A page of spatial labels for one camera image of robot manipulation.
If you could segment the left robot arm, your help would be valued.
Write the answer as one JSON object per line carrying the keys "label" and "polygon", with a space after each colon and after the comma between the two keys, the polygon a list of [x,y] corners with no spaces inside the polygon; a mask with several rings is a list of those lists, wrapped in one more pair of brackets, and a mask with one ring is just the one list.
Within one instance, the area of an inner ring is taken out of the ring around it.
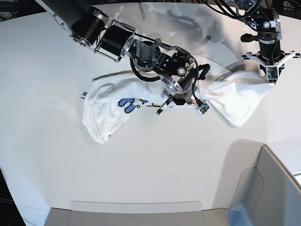
{"label": "left robot arm", "polygon": [[247,52],[241,58],[257,62],[270,83],[277,82],[288,60],[301,57],[295,51],[285,53],[281,50],[279,14],[274,8],[264,8],[260,0],[216,0],[215,4],[220,10],[214,9],[206,0],[199,0],[198,3],[207,5],[221,15],[239,20],[257,32],[256,35],[245,33],[240,40],[244,43],[257,41],[260,51],[256,54]]}

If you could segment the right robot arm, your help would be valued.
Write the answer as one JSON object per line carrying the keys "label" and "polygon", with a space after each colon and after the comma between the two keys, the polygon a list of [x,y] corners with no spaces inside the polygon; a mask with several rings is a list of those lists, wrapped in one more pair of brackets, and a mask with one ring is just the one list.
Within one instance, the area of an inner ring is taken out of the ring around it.
{"label": "right robot arm", "polygon": [[195,94],[197,81],[204,80],[210,65],[199,65],[195,57],[179,46],[170,46],[161,39],[142,36],[136,29],[112,19],[84,0],[40,0],[38,2],[73,40],[95,53],[119,62],[128,56],[136,77],[144,82],[162,81],[167,94],[158,109],[160,114],[171,103],[194,105],[201,115],[209,104]]}

